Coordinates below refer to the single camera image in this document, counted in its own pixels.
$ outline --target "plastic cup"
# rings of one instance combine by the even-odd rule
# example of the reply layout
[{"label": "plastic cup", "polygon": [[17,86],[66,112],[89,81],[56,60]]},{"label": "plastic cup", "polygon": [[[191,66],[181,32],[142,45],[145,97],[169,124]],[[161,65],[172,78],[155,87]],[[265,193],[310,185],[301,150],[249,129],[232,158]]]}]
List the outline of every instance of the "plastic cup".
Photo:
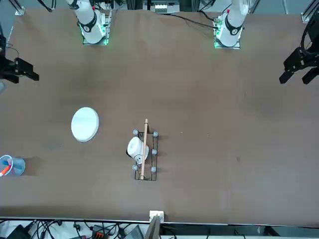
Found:
[{"label": "plastic cup", "polygon": [[4,170],[6,173],[4,173],[3,176],[20,176],[25,170],[25,161],[22,158],[4,155],[0,157],[0,173]]}]

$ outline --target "red marker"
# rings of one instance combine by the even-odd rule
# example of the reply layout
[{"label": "red marker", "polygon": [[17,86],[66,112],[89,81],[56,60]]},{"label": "red marker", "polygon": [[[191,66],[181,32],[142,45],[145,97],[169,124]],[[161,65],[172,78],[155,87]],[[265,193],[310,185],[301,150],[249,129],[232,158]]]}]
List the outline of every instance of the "red marker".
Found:
[{"label": "red marker", "polygon": [[5,167],[4,170],[2,170],[2,172],[0,173],[0,177],[4,176],[6,173],[8,173],[10,168],[11,168],[11,165]]}]

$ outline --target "wooden stick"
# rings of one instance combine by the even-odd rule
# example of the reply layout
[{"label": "wooden stick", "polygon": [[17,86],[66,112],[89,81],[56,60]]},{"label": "wooden stick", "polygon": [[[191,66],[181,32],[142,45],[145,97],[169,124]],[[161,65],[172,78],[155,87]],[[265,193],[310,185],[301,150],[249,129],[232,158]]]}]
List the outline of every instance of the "wooden stick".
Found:
[{"label": "wooden stick", "polygon": [[144,179],[144,168],[145,168],[145,159],[146,159],[146,139],[148,136],[148,119],[145,120],[144,124],[144,147],[143,147],[143,155],[142,155],[142,170],[141,170],[141,179]]}]

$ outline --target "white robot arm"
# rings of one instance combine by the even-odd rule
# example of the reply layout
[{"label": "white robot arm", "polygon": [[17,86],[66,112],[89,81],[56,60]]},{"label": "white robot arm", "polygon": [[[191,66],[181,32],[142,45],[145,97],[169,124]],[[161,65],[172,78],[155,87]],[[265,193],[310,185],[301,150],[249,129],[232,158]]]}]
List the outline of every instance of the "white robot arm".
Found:
[{"label": "white robot arm", "polygon": [[83,37],[91,44],[98,43],[105,35],[105,14],[93,10],[89,0],[66,0],[75,11]]},{"label": "white robot arm", "polygon": [[224,46],[232,47],[238,42],[248,11],[247,0],[232,0],[229,12],[223,13],[223,25],[217,38]]}]

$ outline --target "brown table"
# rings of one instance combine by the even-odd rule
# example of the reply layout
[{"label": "brown table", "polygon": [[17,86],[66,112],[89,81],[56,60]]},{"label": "brown table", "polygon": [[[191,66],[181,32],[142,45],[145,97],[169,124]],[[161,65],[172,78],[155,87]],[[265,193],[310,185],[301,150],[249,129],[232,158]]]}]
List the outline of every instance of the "brown table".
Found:
[{"label": "brown table", "polygon": [[[0,152],[27,162],[0,180],[0,215],[318,225],[319,82],[279,83],[300,16],[249,15],[241,50],[215,50],[211,29],[173,16],[121,10],[112,24],[107,47],[88,47],[69,9],[16,18],[10,42],[40,81],[0,95]],[[79,143],[84,106],[100,128]],[[125,154],[145,118],[160,134],[155,182],[134,180]]]}]

